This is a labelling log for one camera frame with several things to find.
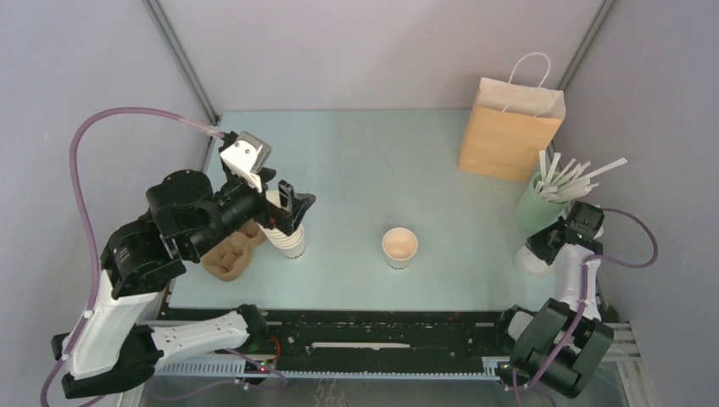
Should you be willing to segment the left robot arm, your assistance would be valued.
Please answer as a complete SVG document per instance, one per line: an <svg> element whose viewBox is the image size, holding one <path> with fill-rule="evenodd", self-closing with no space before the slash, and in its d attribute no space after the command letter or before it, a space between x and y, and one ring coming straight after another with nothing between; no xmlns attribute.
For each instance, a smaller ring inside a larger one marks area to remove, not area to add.
<svg viewBox="0 0 719 407"><path fill-rule="evenodd" d="M64 364L67 399L94 401L143 384L179 360L219 349L258 353L269 327L251 304L188 325L153 328L140 322L187 263L229 240L249 221L289 234L299 228L316 197L280 181L280 201L264 187L228 175L221 189L197 170L179 170L147 190L148 211L114 232L100 253L94 302L72 332L52 338Z"/></svg>

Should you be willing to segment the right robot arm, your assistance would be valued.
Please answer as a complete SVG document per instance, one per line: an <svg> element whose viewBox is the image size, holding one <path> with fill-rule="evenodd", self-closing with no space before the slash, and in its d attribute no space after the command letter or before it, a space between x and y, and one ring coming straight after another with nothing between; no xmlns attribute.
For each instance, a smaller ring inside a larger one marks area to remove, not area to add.
<svg viewBox="0 0 719 407"><path fill-rule="evenodd" d="M514 305L493 331L498 351L528 378L569 399L584 389L613 343L596 304L596 273L605 218L592 204L575 202L569 214L531 235L516 253L520 270L555 275L555 293L538 311Z"/></svg>

